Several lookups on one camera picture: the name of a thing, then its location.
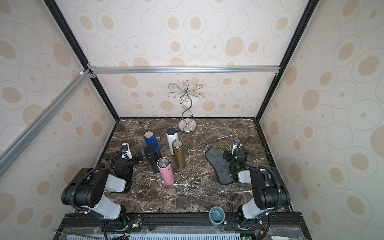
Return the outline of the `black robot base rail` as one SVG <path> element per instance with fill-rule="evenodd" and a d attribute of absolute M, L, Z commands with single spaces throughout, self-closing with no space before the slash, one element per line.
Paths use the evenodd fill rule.
<path fill-rule="evenodd" d="M 269 240 L 272 236 L 292 239 L 312 237 L 302 214 L 274 213 L 260 220 L 243 220 L 226 213 L 214 226 L 209 213 L 128 214 L 126 225 L 85 214 L 67 214 L 54 231 L 55 240 Z"/>

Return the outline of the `pink thermos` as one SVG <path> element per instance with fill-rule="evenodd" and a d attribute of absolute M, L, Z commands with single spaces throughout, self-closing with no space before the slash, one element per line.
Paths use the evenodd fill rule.
<path fill-rule="evenodd" d="M 175 182 L 175 177 L 174 177 L 170 159 L 166 157 L 160 158 L 157 162 L 157 166 L 164 180 L 165 185 L 167 186 L 172 185 Z"/>

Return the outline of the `grey yellow cleaning cloth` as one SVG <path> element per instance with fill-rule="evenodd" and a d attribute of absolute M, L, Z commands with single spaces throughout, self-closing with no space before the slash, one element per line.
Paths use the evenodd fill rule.
<path fill-rule="evenodd" d="M 237 177 L 231 172 L 231 163 L 234 159 L 231 151 L 220 152 L 215 148 L 210 148 L 205 152 L 205 157 L 214 169 L 221 185 L 229 185 L 237 180 Z"/>

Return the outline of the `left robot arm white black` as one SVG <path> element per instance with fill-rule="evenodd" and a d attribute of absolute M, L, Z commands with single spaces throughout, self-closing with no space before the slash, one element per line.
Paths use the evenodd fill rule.
<path fill-rule="evenodd" d="M 129 223 L 125 207 L 114 203 L 105 192 L 128 193 L 134 165 L 143 160 L 143 155 L 138 152 L 130 159 L 127 153 L 114 152 L 105 154 L 103 159 L 109 162 L 109 167 L 99 163 L 95 168 L 82 168 L 63 190 L 61 201 L 85 214 L 125 227 Z"/>

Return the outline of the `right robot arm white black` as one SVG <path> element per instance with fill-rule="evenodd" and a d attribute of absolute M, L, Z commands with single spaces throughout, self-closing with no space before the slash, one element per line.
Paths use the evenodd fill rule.
<path fill-rule="evenodd" d="M 278 174 L 277 168 L 248 167 L 248 152 L 243 148 L 224 151 L 229 162 L 229 177 L 243 184 L 251 184 L 253 198 L 238 210 L 238 222 L 260 219 L 290 205 L 291 197 Z"/>

